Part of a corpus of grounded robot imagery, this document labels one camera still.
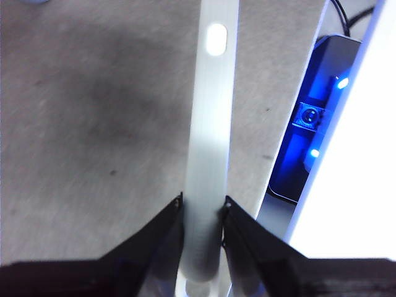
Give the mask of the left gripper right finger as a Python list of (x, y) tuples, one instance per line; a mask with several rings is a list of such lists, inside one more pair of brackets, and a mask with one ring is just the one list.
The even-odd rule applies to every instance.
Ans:
[(308, 258), (229, 196), (223, 248), (234, 296), (395, 296), (394, 261)]

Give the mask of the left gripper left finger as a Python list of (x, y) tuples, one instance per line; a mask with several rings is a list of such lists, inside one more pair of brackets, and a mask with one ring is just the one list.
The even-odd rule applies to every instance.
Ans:
[(173, 296), (184, 243), (183, 196), (137, 233), (93, 259), (1, 267), (1, 296)]

